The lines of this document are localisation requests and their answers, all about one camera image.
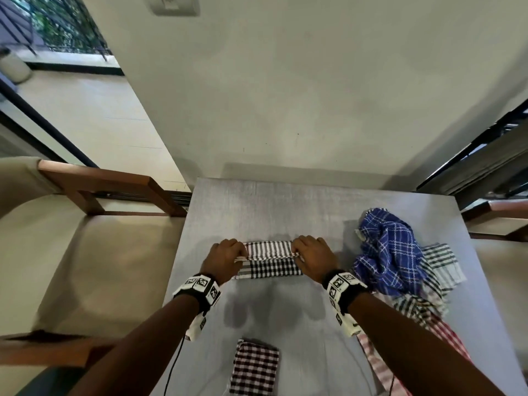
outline pink striped cloth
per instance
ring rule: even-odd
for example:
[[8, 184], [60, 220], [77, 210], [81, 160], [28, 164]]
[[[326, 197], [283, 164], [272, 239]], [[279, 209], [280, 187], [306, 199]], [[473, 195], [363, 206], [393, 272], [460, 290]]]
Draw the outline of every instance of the pink striped cloth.
[[[467, 352], [464, 344], [460, 340], [460, 338], [457, 336], [456, 333], [451, 329], [449, 325], [447, 325], [444, 321], [442, 321], [439, 317], [434, 316], [431, 318], [431, 326], [428, 326], [427, 329], [430, 330], [432, 333], [434, 333], [437, 337], [442, 339], [443, 341], [450, 344], [457, 352], [459, 352], [462, 356], [464, 356], [467, 360], [471, 361], [471, 358], [469, 357], [469, 353]], [[359, 334], [357, 336], [361, 343], [361, 347], [363, 348], [363, 351], [366, 354], [366, 358], [369, 360], [368, 362], [372, 366], [372, 369], [376, 373], [376, 376], [378, 377], [379, 381], [381, 382], [381, 385], [383, 388], [390, 392], [391, 396], [412, 396], [411, 392], [409, 392], [405, 386], [400, 382], [398, 378], [394, 376], [392, 371], [387, 367], [385, 364], [385, 361], [383, 361], [380, 357], [380, 355], [376, 352], [374, 349], [374, 345], [372, 342], [368, 339], [368, 337], [365, 334]]]

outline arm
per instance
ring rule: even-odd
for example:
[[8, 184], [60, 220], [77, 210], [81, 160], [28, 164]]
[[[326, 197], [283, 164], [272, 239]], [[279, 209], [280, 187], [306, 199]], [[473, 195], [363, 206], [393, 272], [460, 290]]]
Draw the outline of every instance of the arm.
[[[221, 286], [240, 270], [242, 263], [234, 263], [240, 255], [247, 251], [235, 239], [215, 243], [200, 273], [213, 275]], [[69, 396], [148, 396], [198, 312], [193, 296], [177, 296], [98, 361]]]
[[[292, 251], [300, 252], [304, 261], [297, 259], [297, 264], [316, 282], [338, 268], [336, 255], [322, 238], [301, 236], [294, 240]], [[451, 346], [373, 295], [359, 294], [348, 313], [413, 395], [504, 396]]]

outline gray table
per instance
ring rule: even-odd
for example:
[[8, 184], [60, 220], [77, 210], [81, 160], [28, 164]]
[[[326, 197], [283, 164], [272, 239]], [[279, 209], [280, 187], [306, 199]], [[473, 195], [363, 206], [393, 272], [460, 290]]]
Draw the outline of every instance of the gray table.
[[[370, 207], [408, 222], [422, 245], [448, 243], [468, 281], [450, 295], [446, 321], [474, 363], [508, 396], [528, 395], [510, 339], [452, 197], [242, 180], [199, 179], [181, 235], [165, 302], [224, 238], [325, 238], [345, 264], [359, 252], [354, 233]], [[377, 380], [356, 338], [346, 339], [321, 286], [306, 277], [232, 280], [222, 287], [199, 340], [183, 345], [168, 395], [220, 396], [237, 339], [253, 337], [281, 351], [279, 395], [373, 395]], [[168, 369], [153, 391], [161, 396]]]

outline hand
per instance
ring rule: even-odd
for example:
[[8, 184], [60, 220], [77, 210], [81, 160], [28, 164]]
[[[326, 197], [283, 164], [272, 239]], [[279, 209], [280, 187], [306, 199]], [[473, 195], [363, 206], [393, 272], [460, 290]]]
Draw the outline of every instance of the hand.
[[304, 262], [295, 257], [295, 263], [304, 275], [316, 282], [323, 282], [327, 273], [339, 268], [337, 256], [330, 250], [323, 238], [299, 236], [293, 241], [292, 252], [299, 252]]
[[236, 239], [224, 239], [220, 244], [211, 247], [208, 256], [203, 260], [200, 273], [213, 275], [218, 286], [235, 276], [242, 267], [242, 261], [234, 262], [236, 257], [247, 257], [248, 252], [242, 242]]

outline crumpled cloth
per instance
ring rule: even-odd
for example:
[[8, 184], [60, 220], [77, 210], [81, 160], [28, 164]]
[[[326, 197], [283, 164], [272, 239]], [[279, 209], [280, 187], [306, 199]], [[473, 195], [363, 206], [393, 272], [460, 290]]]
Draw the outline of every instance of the crumpled cloth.
[[424, 255], [406, 222], [385, 208], [373, 208], [356, 233], [363, 241], [354, 262], [361, 282], [384, 295], [420, 294], [427, 277], [420, 267]]

